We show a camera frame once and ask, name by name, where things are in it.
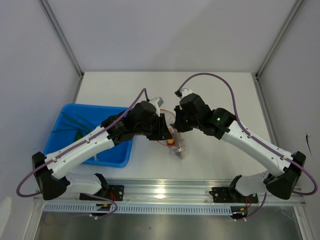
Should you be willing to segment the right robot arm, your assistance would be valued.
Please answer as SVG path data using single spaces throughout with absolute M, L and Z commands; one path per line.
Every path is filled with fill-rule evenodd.
M 259 136 L 246 133 L 236 116 L 224 108 L 210 109 L 202 98 L 189 89 L 176 91 L 180 98 L 174 108 L 173 127 L 180 133 L 198 129 L 207 136 L 215 137 L 242 150 L 266 168 L 254 175 L 237 175 L 228 187 L 228 196 L 239 202 L 246 196 L 271 193 L 288 200 L 301 176 L 299 167 L 306 157 L 297 151 L 290 153 L 267 142 Z

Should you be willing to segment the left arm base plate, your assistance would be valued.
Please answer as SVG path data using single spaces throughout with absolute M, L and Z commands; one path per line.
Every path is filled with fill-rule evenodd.
M 125 186 L 124 185 L 110 185 L 108 190 L 101 189 L 93 196 L 81 193 L 79 199 L 82 201 L 99 201 L 102 199 L 116 201 L 123 201 Z

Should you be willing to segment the grey toy fish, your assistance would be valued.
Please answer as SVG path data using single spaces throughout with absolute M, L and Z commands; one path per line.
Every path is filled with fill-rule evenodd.
M 186 143 L 185 139 L 183 138 L 182 133 L 178 132 L 174 128 L 174 124 L 170 123 L 169 129 L 174 130 L 174 146 L 168 146 L 169 154 L 178 157 L 179 159 L 183 159 L 186 155 Z

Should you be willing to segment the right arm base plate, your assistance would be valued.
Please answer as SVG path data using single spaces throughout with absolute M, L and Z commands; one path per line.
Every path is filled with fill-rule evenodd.
M 230 187 L 212 187 L 208 193 L 212 196 L 214 203 L 257 204 L 259 202 L 257 195 L 244 196 Z

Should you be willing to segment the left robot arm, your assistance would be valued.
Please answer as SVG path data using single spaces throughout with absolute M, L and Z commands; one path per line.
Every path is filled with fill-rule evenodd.
M 131 110 L 112 115 L 93 131 L 74 143 L 49 153 L 37 152 L 32 163 L 34 174 L 44 200 L 54 200 L 64 193 L 79 193 L 82 200 L 103 200 L 108 196 L 109 185 L 100 173 L 73 174 L 70 171 L 97 155 L 134 136 L 146 136 L 150 141 L 163 141 L 172 137 L 166 118 L 160 112 L 161 97 L 137 103 Z

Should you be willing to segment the clear zip bag orange zipper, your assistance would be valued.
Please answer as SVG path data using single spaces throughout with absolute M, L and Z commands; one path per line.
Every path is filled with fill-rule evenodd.
M 158 140 L 157 143 L 168 148 L 170 156 L 175 156 L 182 160 L 186 155 L 186 145 L 182 134 L 173 127 L 176 115 L 166 109 L 161 109 L 160 113 L 164 114 L 168 130 L 171 133 L 171 139 Z

